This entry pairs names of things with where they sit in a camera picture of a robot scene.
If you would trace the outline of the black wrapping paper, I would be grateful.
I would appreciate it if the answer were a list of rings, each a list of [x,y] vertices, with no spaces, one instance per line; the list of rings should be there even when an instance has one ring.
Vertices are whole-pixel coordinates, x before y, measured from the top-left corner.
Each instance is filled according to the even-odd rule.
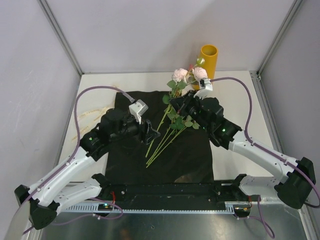
[[[165,150],[146,166],[161,141],[158,137],[149,146],[131,137],[113,143],[107,155],[105,176],[112,184],[126,185],[214,181],[213,155],[204,130],[188,127],[174,140],[165,142]]]

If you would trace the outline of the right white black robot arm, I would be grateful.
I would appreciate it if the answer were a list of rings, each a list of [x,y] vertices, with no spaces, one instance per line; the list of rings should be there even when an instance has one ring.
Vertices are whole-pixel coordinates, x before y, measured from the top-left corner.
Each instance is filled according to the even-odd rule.
[[[240,154],[272,174],[278,184],[274,190],[279,199],[294,209],[301,209],[316,184],[314,165],[306,157],[298,160],[253,140],[238,125],[224,117],[217,98],[199,98],[190,90],[169,101],[176,113],[191,117],[216,146]]]

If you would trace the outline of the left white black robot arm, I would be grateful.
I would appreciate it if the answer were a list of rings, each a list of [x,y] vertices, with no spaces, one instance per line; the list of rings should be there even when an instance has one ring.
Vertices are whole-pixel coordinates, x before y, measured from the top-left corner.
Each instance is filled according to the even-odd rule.
[[[101,116],[100,122],[77,143],[74,152],[36,183],[19,185],[14,194],[20,206],[29,203],[28,219],[36,230],[53,222],[60,212],[83,200],[105,200],[111,188],[103,174],[94,174],[88,181],[64,190],[72,178],[93,165],[109,152],[113,143],[137,137],[149,145],[160,133],[153,129],[151,121],[143,119],[148,107],[133,103],[128,111],[111,108]]]

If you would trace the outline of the cream printed ribbon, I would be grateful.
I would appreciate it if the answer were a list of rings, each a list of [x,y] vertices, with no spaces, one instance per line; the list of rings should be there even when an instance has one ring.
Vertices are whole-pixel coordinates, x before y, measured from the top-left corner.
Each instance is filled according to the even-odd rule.
[[[115,106],[116,94],[114,89],[95,88],[81,95],[76,114],[80,137],[91,130],[107,110]]]

